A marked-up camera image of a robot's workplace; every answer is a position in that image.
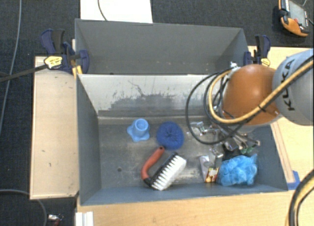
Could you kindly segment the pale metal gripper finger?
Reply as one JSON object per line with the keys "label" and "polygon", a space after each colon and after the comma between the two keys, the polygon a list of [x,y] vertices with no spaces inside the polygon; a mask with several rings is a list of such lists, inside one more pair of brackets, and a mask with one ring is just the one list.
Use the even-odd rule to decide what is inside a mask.
{"label": "pale metal gripper finger", "polygon": [[220,150],[220,148],[211,147],[209,151],[210,158],[210,167],[212,168],[220,168],[222,164],[224,153]]}
{"label": "pale metal gripper finger", "polygon": [[216,127],[213,127],[212,125],[210,126],[205,126],[204,122],[191,122],[190,126],[192,128],[193,132],[196,132],[198,135],[203,136],[207,134],[213,134],[215,135],[216,133],[219,132],[219,129]]}

